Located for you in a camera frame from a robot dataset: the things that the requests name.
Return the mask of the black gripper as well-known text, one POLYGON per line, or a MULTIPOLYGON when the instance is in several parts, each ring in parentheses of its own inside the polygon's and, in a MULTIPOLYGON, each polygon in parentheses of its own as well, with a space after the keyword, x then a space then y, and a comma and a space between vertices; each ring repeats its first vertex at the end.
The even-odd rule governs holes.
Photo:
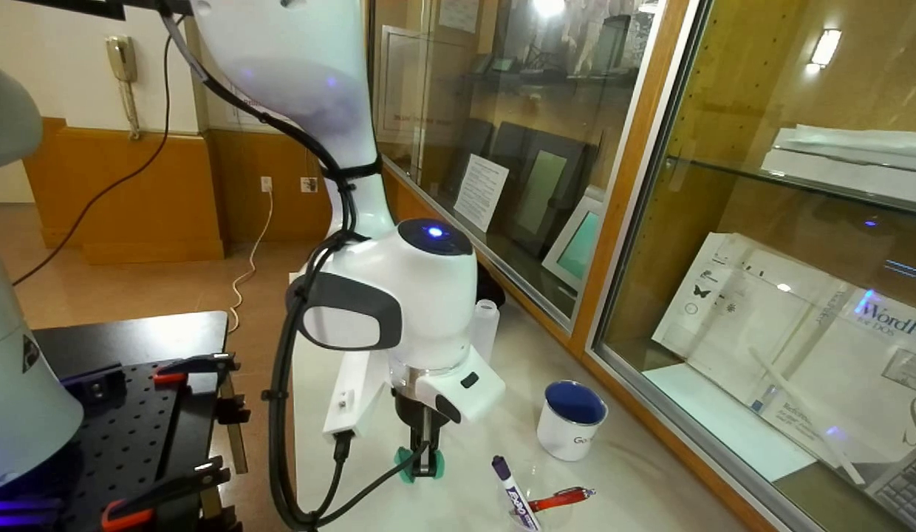
POLYGON ((426 451, 418 451, 418 449, 432 451, 432 480, 444 480, 446 457, 436 449, 441 429, 446 423, 457 423, 461 419, 457 407, 449 400, 436 400, 435 404, 421 404, 418 400, 407 397, 405 389, 395 389, 392 401, 395 401, 395 418, 410 431, 414 457, 410 457, 410 468, 407 468, 407 480, 415 483, 427 469, 426 468, 426 451))

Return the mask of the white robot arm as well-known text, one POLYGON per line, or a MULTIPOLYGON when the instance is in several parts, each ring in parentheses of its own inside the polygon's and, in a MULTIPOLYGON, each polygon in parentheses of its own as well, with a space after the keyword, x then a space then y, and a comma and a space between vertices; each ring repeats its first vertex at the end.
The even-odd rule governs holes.
POLYGON ((386 389, 410 429, 405 463, 435 475, 441 429, 473 423, 503 397, 473 330, 473 243, 436 218, 392 218, 380 183, 364 0, 155 0, 200 32, 181 57, 219 100, 296 140, 328 181, 328 237, 293 277, 293 341, 343 357, 324 415, 358 429, 386 389))

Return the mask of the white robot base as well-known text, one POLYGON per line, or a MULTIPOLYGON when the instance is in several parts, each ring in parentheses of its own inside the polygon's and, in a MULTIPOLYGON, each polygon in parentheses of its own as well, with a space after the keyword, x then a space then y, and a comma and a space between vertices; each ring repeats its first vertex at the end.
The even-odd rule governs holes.
MULTIPOLYGON (((30 156, 39 146, 39 106, 0 69, 0 166, 30 156)), ((79 423, 83 404, 48 364, 0 264, 0 488, 52 457, 79 423)))

